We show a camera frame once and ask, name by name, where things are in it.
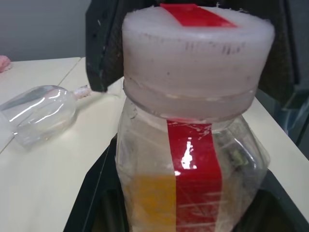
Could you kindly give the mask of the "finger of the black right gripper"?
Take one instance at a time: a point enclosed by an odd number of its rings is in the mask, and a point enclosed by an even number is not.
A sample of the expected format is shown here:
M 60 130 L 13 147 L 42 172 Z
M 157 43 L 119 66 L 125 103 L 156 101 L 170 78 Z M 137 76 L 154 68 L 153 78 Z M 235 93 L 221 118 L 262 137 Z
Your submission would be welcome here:
M 218 0 L 224 8 L 240 10 L 270 22 L 275 39 L 263 70 L 259 89 L 279 102 L 282 108 L 299 108 L 300 93 L 292 50 L 286 0 Z
M 122 23 L 135 8 L 135 0 L 91 0 L 85 16 L 86 74 L 95 92 L 124 75 Z

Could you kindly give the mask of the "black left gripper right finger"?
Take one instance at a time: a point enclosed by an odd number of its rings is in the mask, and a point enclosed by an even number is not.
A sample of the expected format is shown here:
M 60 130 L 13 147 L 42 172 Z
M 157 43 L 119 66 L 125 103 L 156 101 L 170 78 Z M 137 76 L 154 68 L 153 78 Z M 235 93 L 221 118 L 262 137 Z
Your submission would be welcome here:
M 309 232 L 309 222 L 270 170 L 243 217 L 243 232 Z

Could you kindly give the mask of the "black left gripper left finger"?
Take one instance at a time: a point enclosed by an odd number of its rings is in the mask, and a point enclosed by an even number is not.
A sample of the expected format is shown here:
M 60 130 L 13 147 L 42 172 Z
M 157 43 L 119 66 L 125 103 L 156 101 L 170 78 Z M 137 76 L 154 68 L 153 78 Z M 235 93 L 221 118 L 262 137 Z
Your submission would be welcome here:
M 115 166 L 117 137 L 86 173 L 64 232 L 91 232 L 96 219 L 102 232 L 128 232 L 123 192 Z

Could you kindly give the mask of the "clear plastic bottle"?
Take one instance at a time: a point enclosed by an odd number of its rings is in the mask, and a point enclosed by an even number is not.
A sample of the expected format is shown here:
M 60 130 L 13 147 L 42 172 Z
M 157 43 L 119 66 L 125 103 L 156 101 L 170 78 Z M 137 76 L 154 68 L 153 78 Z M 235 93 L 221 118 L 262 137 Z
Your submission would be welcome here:
M 0 151 L 12 139 L 28 149 L 59 135 L 75 120 L 77 101 L 91 92 L 44 85 L 0 104 Z

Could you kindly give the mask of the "clear bottle with red tape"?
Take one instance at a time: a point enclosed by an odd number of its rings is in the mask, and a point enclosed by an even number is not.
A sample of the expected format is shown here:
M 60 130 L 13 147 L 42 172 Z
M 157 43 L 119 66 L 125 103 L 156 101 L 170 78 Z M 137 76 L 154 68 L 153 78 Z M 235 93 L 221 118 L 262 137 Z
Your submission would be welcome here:
M 231 232 L 269 156 L 243 118 L 275 30 L 195 4 L 128 13 L 115 164 L 129 232 Z

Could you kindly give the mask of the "pink knitted cloth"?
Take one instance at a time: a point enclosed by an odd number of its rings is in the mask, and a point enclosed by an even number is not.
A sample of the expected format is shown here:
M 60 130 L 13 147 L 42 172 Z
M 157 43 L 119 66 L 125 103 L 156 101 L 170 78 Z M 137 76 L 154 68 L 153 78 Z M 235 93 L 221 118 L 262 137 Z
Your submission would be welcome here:
M 7 56 L 0 55 L 0 73 L 5 72 L 11 68 L 11 61 Z

